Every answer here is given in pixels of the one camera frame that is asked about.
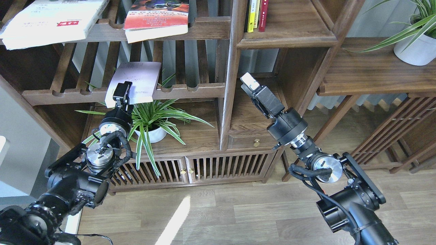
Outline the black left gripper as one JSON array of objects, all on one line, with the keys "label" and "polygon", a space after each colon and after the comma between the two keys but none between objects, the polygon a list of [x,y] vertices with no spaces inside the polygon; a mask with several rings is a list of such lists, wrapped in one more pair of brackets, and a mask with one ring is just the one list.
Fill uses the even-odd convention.
[{"label": "black left gripper", "polygon": [[132,84],[132,82],[118,83],[113,94],[116,107],[106,113],[99,125],[99,131],[102,136],[115,131],[120,131],[124,136],[129,135],[133,124],[133,105],[129,104],[129,93]]}]

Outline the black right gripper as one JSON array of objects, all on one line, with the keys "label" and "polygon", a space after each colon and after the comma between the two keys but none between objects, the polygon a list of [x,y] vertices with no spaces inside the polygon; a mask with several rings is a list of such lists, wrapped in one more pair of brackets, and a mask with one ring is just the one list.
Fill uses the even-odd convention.
[{"label": "black right gripper", "polygon": [[288,145],[302,146],[307,141],[305,130],[307,122],[293,108],[285,111],[284,105],[271,92],[271,90],[260,85],[253,76],[246,72],[240,80],[244,85],[241,88],[249,95],[253,104],[267,118],[272,119],[272,123],[267,127],[271,136],[277,140],[278,146]]}]

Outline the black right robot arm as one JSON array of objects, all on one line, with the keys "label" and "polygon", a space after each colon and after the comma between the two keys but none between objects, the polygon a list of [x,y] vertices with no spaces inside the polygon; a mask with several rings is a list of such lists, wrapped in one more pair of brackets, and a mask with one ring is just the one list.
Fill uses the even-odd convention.
[{"label": "black right robot arm", "polygon": [[323,152],[305,134],[307,122],[260,85],[249,73],[241,76],[242,89],[253,104],[272,123],[268,132],[277,140],[276,147],[289,145],[305,166],[291,164],[289,173],[315,191],[318,209],[333,232],[350,233],[357,245],[397,245],[383,222],[375,214],[385,197],[347,152],[342,156]]}]

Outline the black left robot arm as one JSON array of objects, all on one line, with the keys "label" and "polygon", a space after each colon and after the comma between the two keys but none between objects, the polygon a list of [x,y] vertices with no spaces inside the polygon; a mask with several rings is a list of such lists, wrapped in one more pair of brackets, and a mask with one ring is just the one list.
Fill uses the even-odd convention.
[{"label": "black left robot arm", "polygon": [[101,121],[101,138],[86,146],[80,143],[45,171],[48,191],[27,208],[13,205],[1,211],[2,245],[79,245],[78,235],[57,232],[63,220],[85,206],[103,202],[109,180],[133,153],[128,141],[133,105],[129,104],[132,82],[119,83],[114,91],[115,108]]}]

